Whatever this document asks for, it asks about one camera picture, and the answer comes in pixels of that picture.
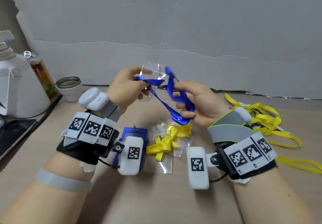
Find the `qr-like marker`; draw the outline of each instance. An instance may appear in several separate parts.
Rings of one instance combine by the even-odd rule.
[[[265,153],[268,153],[269,151],[272,150],[270,145],[265,141],[264,138],[260,139],[257,141],[257,143],[260,145],[260,147],[263,149]]]
[[[140,148],[129,147],[127,158],[131,160],[138,160],[140,155]]]
[[[255,159],[258,159],[259,157],[262,156],[258,148],[252,144],[249,145],[248,147],[243,149],[244,153],[247,155],[247,157],[250,159],[250,161],[254,161]]]
[[[71,130],[80,130],[82,124],[84,123],[85,119],[83,118],[75,118],[73,122],[70,124],[68,129]]]
[[[228,155],[228,157],[231,159],[231,161],[235,165],[235,167],[239,167],[239,166],[247,163],[247,160],[245,159],[245,157],[242,155],[242,153],[239,150]]]
[[[102,131],[99,134],[99,137],[105,138],[107,140],[109,140],[111,138],[111,135],[113,133],[113,128],[109,127],[107,125],[103,125]]]
[[[204,171],[203,158],[191,158],[192,171]]]
[[[93,121],[89,121],[83,132],[92,136],[96,136],[100,127],[100,124]]]

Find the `clear badge holder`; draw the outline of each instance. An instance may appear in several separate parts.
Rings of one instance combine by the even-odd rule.
[[[162,85],[166,85],[168,82],[168,75],[166,74],[165,69],[166,67],[162,64],[149,62],[147,64],[143,64],[140,72],[140,77],[143,77],[145,79],[164,80]],[[144,95],[142,101],[149,101],[153,97],[157,88],[157,86],[149,85],[149,87],[146,88],[147,90],[149,90],[149,95]]]

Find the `blue badge holder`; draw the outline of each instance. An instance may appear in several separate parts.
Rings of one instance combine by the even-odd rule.
[[[119,139],[120,142],[123,141],[125,137],[133,136],[133,137],[139,137],[143,139],[143,149],[142,149],[142,157],[140,162],[140,170],[143,166],[143,160],[145,155],[145,148],[147,147],[149,143],[149,139],[147,138],[147,129],[146,128],[136,128],[134,127],[124,127],[123,133],[121,138]],[[119,165],[119,154],[116,154],[113,160],[113,167],[116,168]]]

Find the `screw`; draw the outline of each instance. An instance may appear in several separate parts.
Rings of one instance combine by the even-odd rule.
[[[218,159],[216,158],[215,155],[211,156],[210,157],[210,162],[213,164],[213,165],[218,165]]]

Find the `gray wristband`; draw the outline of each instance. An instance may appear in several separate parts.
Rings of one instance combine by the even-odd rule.
[[[48,186],[69,192],[89,192],[92,188],[91,182],[58,176],[45,169],[41,169],[37,172],[36,179]]]

